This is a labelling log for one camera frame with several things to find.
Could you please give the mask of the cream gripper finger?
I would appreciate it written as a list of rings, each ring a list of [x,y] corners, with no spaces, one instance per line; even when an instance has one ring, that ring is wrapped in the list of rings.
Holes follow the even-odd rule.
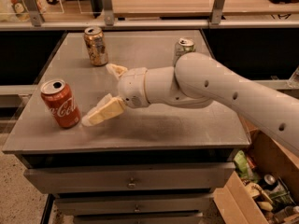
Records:
[[[116,65],[114,63],[108,63],[106,65],[107,71],[117,80],[121,78],[121,76],[128,71],[128,69],[121,65]]]
[[[109,93],[82,118],[81,123],[84,126],[97,125],[122,114],[125,108],[126,104],[122,98],[113,97]]]

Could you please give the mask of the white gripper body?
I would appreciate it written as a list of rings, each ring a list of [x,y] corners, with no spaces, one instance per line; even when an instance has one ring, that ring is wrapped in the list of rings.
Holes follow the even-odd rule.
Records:
[[[130,69],[125,72],[118,83],[120,98],[131,108],[148,107],[150,105],[145,93],[145,67]]]

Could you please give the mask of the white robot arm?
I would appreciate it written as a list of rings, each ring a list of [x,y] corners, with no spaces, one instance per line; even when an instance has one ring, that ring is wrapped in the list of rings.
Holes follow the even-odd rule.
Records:
[[[299,100],[248,80],[205,54],[189,52],[162,68],[110,63],[107,71],[118,80],[118,95],[108,94],[92,108],[82,119],[85,126],[117,117],[127,107],[203,108],[217,101],[299,155]]]

